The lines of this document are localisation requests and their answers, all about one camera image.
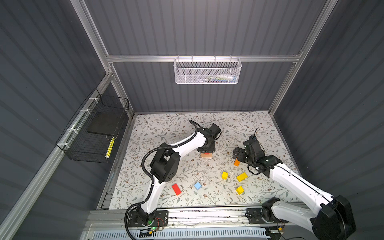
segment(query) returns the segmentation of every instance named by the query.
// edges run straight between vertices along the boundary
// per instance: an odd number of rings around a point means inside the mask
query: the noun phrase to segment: black wire basket
[[[69,129],[72,118],[56,145],[71,160],[107,163],[118,150],[129,120],[128,110],[128,99],[99,94]],[[59,142],[68,131],[67,140]]]

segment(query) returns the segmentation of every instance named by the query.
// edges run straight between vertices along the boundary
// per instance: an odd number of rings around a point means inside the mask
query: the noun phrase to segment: floral patterned surface
[[[266,155],[275,155],[296,171],[268,112],[150,114],[136,118],[110,209],[126,209],[144,199],[150,179],[141,169],[142,157],[163,142],[171,144],[191,135],[194,127],[189,123],[190,119],[203,127],[215,123],[222,134],[216,141],[212,158],[202,158],[194,150],[180,160],[176,176],[167,183],[161,194],[159,207],[253,204],[265,202],[271,197],[287,202],[299,201],[286,188],[263,174],[250,174],[246,164],[240,163],[238,167],[233,164],[233,149],[242,146],[258,128],[256,136]],[[153,155],[146,160],[147,169],[150,168]],[[221,178],[223,171],[228,173],[227,180]],[[243,172],[248,178],[239,182],[236,177]],[[202,185],[199,190],[194,187],[196,182]],[[178,196],[172,188],[175,183],[181,190]],[[239,186],[245,190],[242,195],[236,193]]]

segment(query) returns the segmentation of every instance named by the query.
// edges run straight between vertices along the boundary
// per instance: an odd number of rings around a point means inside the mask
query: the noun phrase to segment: light blue cube
[[[197,182],[197,183],[195,184],[195,188],[196,188],[196,190],[199,190],[199,189],[201,188],[201,184],[200,184],[199,182]]]

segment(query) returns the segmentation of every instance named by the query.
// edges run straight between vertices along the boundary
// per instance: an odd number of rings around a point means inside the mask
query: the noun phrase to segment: yellow cube
[[[227,172],[223,172],[223,175],[221,175],[221,178],[222,179],[227,179],[228,178],[228,173]]]
[[[240,186],[240,187],[236,188],[236,192],[237,192],[239,195],[242,194],[242,193],[244,192],[243,187]]]
[[[237,176],[237,180],[239,180],[239,182],[241,182],[242,180],[246,179],[248,176],[245,172],[243,172],[242,174],[240,174],[239,176]]]

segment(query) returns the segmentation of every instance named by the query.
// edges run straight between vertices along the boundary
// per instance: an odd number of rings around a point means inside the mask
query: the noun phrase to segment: wire basket
[[[242,65],[239,58],[175,58],[173,66],[177,84],[236,84]]]
[[[67,140],[57,142],[56,145],[71,160],[107,163],[107,159],[116,153],[121,142],[122,127],[126,126],[129,120],[128,110],[128,99],[98,95],[88,109],[81,110],[82,116],[78,123],[71,129],[68,129],[68,124],[66,130],[63,131],[59,139],[70,131]],[[117,126],[112,135],[89,132],[89,126],[98,114],[115,117]]]

